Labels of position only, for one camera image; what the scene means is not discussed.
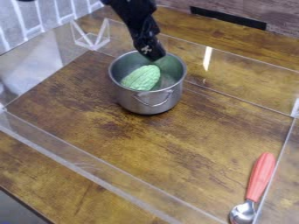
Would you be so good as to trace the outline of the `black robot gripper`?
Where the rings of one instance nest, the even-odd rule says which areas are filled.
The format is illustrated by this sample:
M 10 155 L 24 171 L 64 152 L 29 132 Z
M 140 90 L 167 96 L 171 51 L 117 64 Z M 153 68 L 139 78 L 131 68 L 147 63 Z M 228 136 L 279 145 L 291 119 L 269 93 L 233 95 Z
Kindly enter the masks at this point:
M 160 29 L 155 22 L 155 0 L 100 0 L 121 18 L 131 34 L 133 47 L 151 61 L 165 56 L 165 50 L 156 35 Z

